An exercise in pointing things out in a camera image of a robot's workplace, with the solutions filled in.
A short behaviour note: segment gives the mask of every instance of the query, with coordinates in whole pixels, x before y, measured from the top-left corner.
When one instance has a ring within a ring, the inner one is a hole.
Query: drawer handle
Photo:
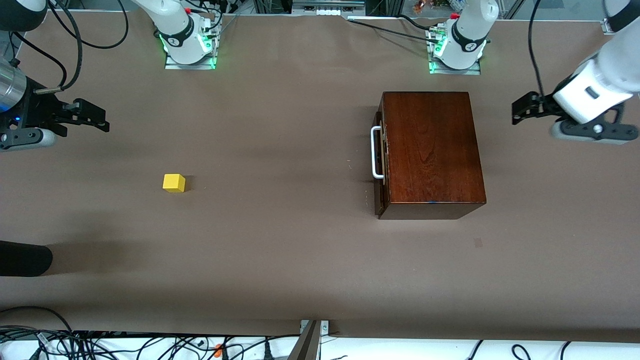
[[[384,179],[385,176],[383,174],[378,174],[376,171],[376,142],[375,137],[373,136],[373,133],[376,130],[382,130],[382,126],[374,126],[371,128],[371,174],[373,174],[373,177],[376,179]]]

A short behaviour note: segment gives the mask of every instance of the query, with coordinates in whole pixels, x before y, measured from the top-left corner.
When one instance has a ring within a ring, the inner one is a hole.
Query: table
[[[94,44],[122,34],[122,14],[75,16]],[[129,38],[85,47],[59,95],[105,108],[111,132],[71,127],[0,156],[3,239],[53,244],[60,260],[0,279],[0,304],[53,307],[78,329],[283,333],[322,318],[345,336],[640,339],[640,142],[511,125],[511,102],[536,89],[526,22],[496,23],[474,77],[431,75],[424,43],[339,17],[240,17],[216,70],[163,70],[151,21],[130,17]],[[28,38],[75,64],[53,17]],[[597,22],[536,23],[547,91],[607,39]],[[20,59],[58,82],[49,60]],[[381,93],[400,90],[470,93],[487,205],[458,221],[376,219],[369,128]],[[191,191],[161,189],[174,172]]]

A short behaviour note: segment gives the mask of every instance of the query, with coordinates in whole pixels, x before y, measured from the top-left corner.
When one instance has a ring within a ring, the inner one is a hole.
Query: wooden cabinet
[[[457,219],[486,204],[466,92],[385,92],[371,129],[380,219]]]

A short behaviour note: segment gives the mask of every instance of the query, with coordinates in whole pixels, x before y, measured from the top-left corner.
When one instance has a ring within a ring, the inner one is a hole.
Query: black cylinder
[[[0,241],[0,276],[40,276],[52,260],[46,246]]]

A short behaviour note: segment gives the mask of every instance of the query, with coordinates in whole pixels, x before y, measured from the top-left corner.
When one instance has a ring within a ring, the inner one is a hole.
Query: wood grain top
[[[486,202],[466,92],[385,92],[391,202]]]

